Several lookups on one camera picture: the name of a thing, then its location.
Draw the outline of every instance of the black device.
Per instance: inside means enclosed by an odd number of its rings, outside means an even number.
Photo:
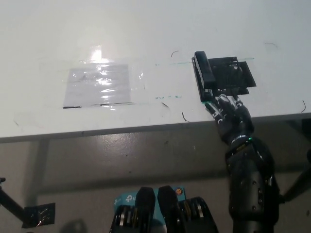
[[[204,51],[197,51],[192,63],[201,101],[211,101],[221,94],[249,94],[247,88],[256,86],[247,62],[239,62],[237,57],[208,59]]]
[[[148,233],[155,210],[156,197],[152,188],[138,191],[135,206],[121,205],[117,208],[110,233]]]
[[[218,233],[207,204],[201,197],[178,202],[170,186],[159,188],[157,196],[167,233]]]
[[[22,221],[22,228],[34,228],[55,222],[55,203],[21,207],[1,187],[5,178],[0,178],[0,205]]]

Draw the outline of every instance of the black finger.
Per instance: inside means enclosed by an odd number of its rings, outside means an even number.
[[[205,104],[205,107],[208,110],[208,112],[212,115],[214,120],[218,124],[220,124],[223,120],[223,116],[221,115],[217,107],[213,103],[209,103],[209,102]]]
[[[225,119],[227,114],[224,113],[224,110],[221,108],[221,106],[219,105],[218,101],[215,98],[213,98],[212,99],[212,103],[216,106],[216,108],[218,109],[218,111],[222,115],[223,119]]]
[[[240,106],[243,105],[243,102],[240,100],[238,95],[233,95],[234,101],[235,101],[235,106],[236,108],[239,108]]]
[[[226,95],[220,95],[218,98],[218,103],[224,110],[223,115],[226,115],[226,118],[233,118],[235,116],[235,105],[228,99]]]

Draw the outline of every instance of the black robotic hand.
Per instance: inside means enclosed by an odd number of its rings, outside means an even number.
[[[245,139],[254,132],[254,126],[247,108],[237,95],[221,94],[218,100],[205,104],[217,123],[221,139],[231,145],[237,139]]]

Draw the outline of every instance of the robotic hand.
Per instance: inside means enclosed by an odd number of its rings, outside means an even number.
[[[229,145],[225,161],[230,175],[233,233],[272,233],[280,198],[269,149],[252,137],[251,116],[238,96],[220,95],[205,106],[221,139]]]
[[[217,122],[221,139],[228,145],[247,140],[254,132],[254,126],[247,108],[238,96],[220,95],[218,100],[205,104]]]

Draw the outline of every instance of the black mark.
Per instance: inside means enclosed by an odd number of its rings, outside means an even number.
[[[165,107],[170,108],[169,106],[167,106],[165,103],[161,102]]]
[[[271,42],[265,42],[266,45],[274,45],[277,49],[278,49],[278,46],[275,44],[275,43],[271,43]]]
[[[173,54],[174,54],[174,53],[176,53],[176,52],[179,52],[179,51],[178,51],[178,50],[174,51],[174,52],[171,54],[171,57],[172,57],[172,56],[173,56]]]
[[[183,119],[185,120],[185,122],[189,122],[189,123],[190,123],[190,121],[187,121],[187,120],[185,119],[184,113],[181,112],[181,114],[183,115]]]
[[[107,106],[107,105],[131,105],[135,104],[133,102],[124,102],[124,103],[102,103],[100,106]]]
[[[303,102],[305,108],[304,108],[304,110],[302,110],[300,113],[303,113],[303,112],[306,110],[306,104],[305,104],[304,100],[302,100],[302,102]]]
[[[68,109],[68,108],[81,108],[81,106],[66,106],[66,107],[63,107],[63,109]]]

